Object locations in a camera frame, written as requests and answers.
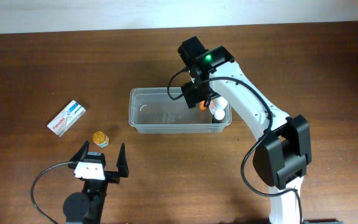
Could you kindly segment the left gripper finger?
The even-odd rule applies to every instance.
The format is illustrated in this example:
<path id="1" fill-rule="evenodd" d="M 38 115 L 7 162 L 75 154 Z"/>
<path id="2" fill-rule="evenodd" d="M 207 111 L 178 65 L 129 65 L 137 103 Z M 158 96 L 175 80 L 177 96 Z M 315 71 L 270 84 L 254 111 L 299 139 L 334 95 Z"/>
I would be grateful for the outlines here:
<path id="1" fill-rule="evenodd" d="M 116 167 L 120 177 L 128 178 L 129 167 L 127 164 L 126 147 L 124 143 L 121 144 L 121 148 L 116 162 Z"/>
<path id="2" fill-rule="evenodd" d="M 89 141 L 81 146 L 81 148 L 71 157 L 70 162 L 80 162 L 82 161 L 89 151 Z"/>

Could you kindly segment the orange tube white cap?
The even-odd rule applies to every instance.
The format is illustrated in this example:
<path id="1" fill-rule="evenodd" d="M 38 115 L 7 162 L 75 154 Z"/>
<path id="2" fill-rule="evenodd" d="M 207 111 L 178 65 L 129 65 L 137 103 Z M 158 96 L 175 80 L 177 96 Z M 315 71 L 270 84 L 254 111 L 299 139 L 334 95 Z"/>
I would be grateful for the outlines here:
<path id="1" fill-rule="evenodd" d="M 207 110 L 207 107 L 205 107 L 205 101 L 201 101 L 201 102 L 199 103 L 199 108 L 200 108 L 201 110 Z"/>

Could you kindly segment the dark bottle white cap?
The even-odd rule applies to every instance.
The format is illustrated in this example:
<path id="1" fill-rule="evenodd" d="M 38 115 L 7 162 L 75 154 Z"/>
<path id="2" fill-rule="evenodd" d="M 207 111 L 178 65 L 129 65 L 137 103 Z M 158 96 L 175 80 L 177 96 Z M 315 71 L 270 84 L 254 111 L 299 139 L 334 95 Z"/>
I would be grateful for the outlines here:
<path id="1" fill-rule="evenodd" d="M 218 109 L 215 111 L 215 113 L 213 114 L 213 118 L 212 118 L 212 123 L 213 124 L 218 124 L 218 123 L 222 123 L 223 119 L 225 117 L 225 111 L 223 109 Z"/>

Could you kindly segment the small gold lid jar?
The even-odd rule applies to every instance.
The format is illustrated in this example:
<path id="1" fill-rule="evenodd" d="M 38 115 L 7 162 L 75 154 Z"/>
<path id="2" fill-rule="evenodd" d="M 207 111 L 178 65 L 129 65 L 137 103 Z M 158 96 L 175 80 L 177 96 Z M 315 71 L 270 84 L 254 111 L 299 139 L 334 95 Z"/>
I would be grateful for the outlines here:
<path id="1" fill-rule="evenodd" d="M 93 142 L 99 147 L 105 147 L 109 144 L 109 137 L 102 131 L 97 131 L 93 134 Z"/>

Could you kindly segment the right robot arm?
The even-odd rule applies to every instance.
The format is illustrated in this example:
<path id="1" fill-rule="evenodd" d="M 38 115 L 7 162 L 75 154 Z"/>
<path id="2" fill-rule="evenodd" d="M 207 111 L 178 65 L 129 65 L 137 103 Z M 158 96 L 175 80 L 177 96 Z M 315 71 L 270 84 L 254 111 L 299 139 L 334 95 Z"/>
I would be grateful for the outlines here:
<path id="1" fill-rule="evenodd" d="M 194 36 L 178 48 L 191 81 L 181 87 L 189 108 L 223 97 L 255 137 L 241 163 L 251 191 L 270 199 L 270 223 L 303 223 L 300 191 L 312 161 L 309 122 L 271 103 L 223 46 L 206 49 Z"/>

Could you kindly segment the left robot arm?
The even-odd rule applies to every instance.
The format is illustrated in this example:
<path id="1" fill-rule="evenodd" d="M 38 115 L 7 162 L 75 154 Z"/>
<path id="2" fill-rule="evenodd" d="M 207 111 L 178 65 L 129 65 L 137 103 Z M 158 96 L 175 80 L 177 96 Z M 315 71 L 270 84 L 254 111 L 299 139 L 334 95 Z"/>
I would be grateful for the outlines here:
<path id="1" fill-rule="evenodd" d="M 82 191 L 72 193 L 63 203 L 66 223 L 100 223 L 108 185 L 119 184 L 122 178 L 129 176 L 124 144 L 121 145 L 117 158 L 117 171 L 105 170 L 105 155 L 90 152 L 89 145 L 85 141 L 68 164 L 74 170 L 74 176 L 84 184 Z"/>

